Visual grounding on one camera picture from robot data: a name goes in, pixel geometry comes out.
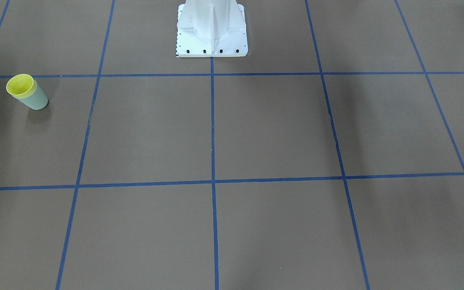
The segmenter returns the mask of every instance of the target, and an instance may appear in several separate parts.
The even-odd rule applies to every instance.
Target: plastic cup
[[[11,78],[7,82],[7,92],[33,110],[40,110],[48,104],[44,92],[28,74],[18,74]]]

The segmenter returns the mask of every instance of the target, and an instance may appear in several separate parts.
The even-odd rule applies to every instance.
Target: floor
[[[464,290],[464,0],[182,2],[0,0],[0,289]]]

